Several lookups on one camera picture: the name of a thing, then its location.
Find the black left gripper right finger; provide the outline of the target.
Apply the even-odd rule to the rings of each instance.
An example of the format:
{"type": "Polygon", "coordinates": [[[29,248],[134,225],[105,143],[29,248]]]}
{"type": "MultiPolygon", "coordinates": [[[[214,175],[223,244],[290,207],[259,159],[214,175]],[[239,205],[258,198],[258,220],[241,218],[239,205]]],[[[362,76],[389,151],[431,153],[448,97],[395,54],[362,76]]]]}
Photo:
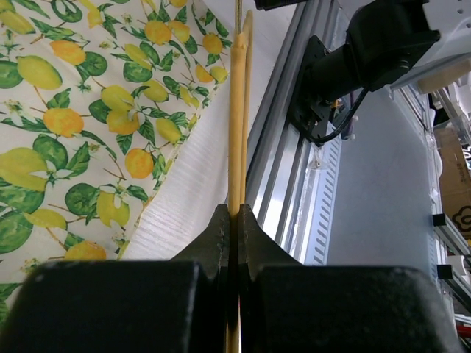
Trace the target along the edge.
{"type": "Polygon", "coordinates": [[[403,266],[303,265],[238,214],[244,352],[462,352],[432,281],[403,266]]]}

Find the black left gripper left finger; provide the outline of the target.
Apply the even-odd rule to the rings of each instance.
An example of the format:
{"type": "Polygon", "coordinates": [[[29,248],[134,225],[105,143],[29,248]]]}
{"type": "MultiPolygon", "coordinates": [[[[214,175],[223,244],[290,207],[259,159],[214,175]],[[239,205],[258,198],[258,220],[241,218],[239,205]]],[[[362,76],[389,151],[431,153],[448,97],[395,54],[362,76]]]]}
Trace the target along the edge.
{"type": "Polygon", "coordinates": [[[170,260],[66,260],[34,270],[3,352],[224,352],[229,213],[170,260]]]}

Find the lemon print skirt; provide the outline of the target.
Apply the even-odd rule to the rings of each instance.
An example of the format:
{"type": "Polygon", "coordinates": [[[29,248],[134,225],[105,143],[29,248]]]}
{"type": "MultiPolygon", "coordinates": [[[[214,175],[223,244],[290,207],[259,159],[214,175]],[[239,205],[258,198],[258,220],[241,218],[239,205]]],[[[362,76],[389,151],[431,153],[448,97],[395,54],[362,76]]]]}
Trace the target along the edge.
{"type": "Polygon", "coordinates": [[[228,76],[203,1],[1,3],[1,318],[58,260],[117,260],[228,76]]]}

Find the yellow clothes hanger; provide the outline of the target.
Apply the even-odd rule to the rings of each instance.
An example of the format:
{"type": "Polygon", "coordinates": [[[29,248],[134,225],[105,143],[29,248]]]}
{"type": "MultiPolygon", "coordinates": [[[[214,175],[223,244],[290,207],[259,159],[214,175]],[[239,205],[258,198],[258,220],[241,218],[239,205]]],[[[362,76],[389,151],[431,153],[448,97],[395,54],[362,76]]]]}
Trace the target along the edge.
{"type": "Polygon", "coordinates": [[[230,218],[226,351],[241,349],[241,314],[238,290],[238,214],[246,198],[247,143],[252,73],[253,13],[243,13],[235,2],[235,34],[230,49],[228,130],[228,194],[230,218]]]}

